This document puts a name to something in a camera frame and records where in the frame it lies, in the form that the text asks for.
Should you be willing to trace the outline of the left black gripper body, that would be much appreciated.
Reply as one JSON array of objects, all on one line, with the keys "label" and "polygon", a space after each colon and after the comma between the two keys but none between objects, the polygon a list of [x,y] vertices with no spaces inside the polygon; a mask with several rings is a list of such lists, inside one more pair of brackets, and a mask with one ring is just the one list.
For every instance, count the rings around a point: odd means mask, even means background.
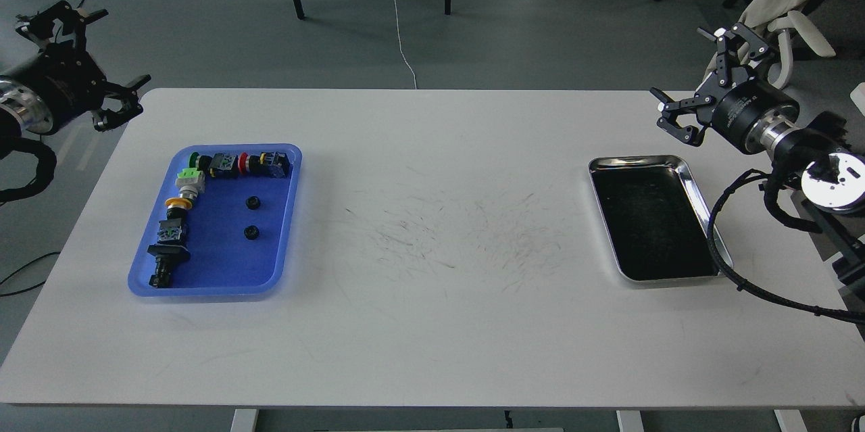
[{"label": "left black gripper body", "polygon": [[96,84],[106,80],[92,58],[51,49],[3,73],[3,111],[18,131],[59,131],[104,101]]}]

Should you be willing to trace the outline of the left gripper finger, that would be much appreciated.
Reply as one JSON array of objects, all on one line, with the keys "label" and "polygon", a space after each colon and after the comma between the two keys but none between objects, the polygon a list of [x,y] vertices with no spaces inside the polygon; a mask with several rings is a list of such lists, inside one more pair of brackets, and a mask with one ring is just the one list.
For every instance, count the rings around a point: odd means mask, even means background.
[{"label": "left gripper finger", "polygon": [[143,113],[140,103],[139,89],[152,80],[151,75],[142,75],[130,81],[126,86],[120,86],[106,80],[96,84],[97,93],[102,100],[112,99],[120,102],[120,109],[108,110],[101,105],[93,110],[93,128],[100,133],[120,128]]},{"label": "left gripper finger", "polygon": [[91,13],[74,9],[67,1],[59,1],[33,16],[18,16],[16,32],[32,42],[40,52],[51,45],[68,47],[74,53],[87,52],[87,26],[108,16],[106,9]]}]

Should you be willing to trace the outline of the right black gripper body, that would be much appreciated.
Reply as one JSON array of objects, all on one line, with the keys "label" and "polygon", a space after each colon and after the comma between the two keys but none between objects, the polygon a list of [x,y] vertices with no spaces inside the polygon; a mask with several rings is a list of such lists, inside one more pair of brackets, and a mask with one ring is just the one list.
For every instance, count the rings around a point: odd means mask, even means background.
[{"label": "right black gripper body", "polygon": [[720,98],[711,117],[711,127],[743,154],[763,151],[760,136],[753,130],[767,114],[796,121],[799,103],[763,80],[740,84]]}]

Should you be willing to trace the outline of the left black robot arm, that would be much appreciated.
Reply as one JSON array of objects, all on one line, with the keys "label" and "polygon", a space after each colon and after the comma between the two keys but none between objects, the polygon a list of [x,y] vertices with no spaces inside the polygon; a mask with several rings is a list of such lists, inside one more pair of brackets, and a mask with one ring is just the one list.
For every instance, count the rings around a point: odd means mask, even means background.
[{"label": "left black robot arm", "polygon": [[93,128],[117,129],[143,113],[139,89],[151,75],[121,86],[87,52],[86,27],[107,16],[105,9],[86,14],[68,1],[58,1],[33,16],[20,16],[16,32],[39,48],[33,58],[2,73],[2,157],[28,153],[37,159],[34,178],[22,187],[1,192],[3,203],[40,194],[55,177],[57,156],[45,143],[27,139],[51,136],[89,112]]}]

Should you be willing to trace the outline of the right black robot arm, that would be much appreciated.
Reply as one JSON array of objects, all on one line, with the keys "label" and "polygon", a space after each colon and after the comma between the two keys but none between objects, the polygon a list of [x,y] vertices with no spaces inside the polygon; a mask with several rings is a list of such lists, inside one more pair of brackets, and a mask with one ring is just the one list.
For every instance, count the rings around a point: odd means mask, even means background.
[{"label": "right black robot arm", "polygon": [[823,234],[841,253],[834,263],[838,281],[863,294],[863,243],[850,235],[840,217],[863,216],[863,155],[847,145],[844,118],[822,112],[806,127],[797,125],[796,100],[768,81],[778,48],[742,23],[703,31],[716,46],[710,71],[691,97],[674,100],[651,88],[659,105],[658,126],[680,142],[698,147],[707,129],[745,155],[766,153],[772,170],[746,170],[728,186],[710,211],[706,241],[714,265],[736,284],[765,302],[863,324],[863,314],[821,308],[781,297],[748,281],[727,264],[716,244],[716,217],[737,189],[760,181],[770,215],[788,228]]}]

